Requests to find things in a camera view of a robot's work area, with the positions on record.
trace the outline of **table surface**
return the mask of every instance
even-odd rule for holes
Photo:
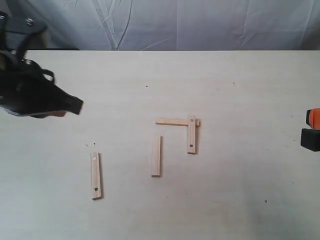
[[[319,154],[300,147],[320,107],[319,51],[30,51],[81,114],[0,112],[6,240],[318,240]],[[201,120],[198,152],[187,127]],[[163,136],[163,175],[151,178]],[[92,201],[90,153],[104,198]]]

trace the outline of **metal bolt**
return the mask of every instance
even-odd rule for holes
[[[26,19],[26,24],[28,24],[29,26],[32,26],[35,23],[35,21],[32,18],[27,18]]]

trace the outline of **wooden strip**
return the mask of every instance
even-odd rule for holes
[[[189,120],[182,118],[169,118],[169,117],[158,117],[155,120],[155,124],[159,125],[173,125],[173,126],[188,126]],[[200,121],[197,119],[195,121],[197,127],[200,126]]]
[[[196,116],[189,115],[188,124],[188,154],[196,154]]]
[[[93,152],[91,155],[91,187],[92,200],[100,199],[102,197],[102,191],[100,179],[100,160],[98,152]]]
[[[151,177],[160,177],[161,161],[161,135],[153,137],[152,159],[151,159]]]

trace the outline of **wooden plank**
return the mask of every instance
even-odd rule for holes
[[[99,153],[91,154],[91,187],[92,200],[97,200],[102,197],[101,178],[100,178],[100,159]]]
[[[189,115],[188,121],[188,154],[196,154],[196,116]]]
[[[182,118],[158,117],[155,120],[155,124],[158,124],[158,125],[173,125],[173,126],[188,126],[189,120],[188,119],[182,119]],[[200,121],[198,119],[195,120],[195,125],[197,127],[200,126]]]
[[[152,143],[151,177],[160,177],[161,149],[161,135],[157,134]]]

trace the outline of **wooden stick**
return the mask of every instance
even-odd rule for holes
[[[189,120],[188,119],[182,119],[182,118],[158,117],[155,120],[155,124],[173,125],[173,126],[188,126],[189,125]],[[198,119],[195,121],[195,125],[197,127],[200,126],[200,121]]]
[[[151,177],[160,177],[161,149],[161,135],[157,134],[153,137]]]
[[[188,123],[188,154],[196,154],[196,116],[189,115]]]
[[[100,179],[100,160],[98,152],[93,152],[91,155],[91,186],[92,200],[100,199],[102,197],[102,194]]]

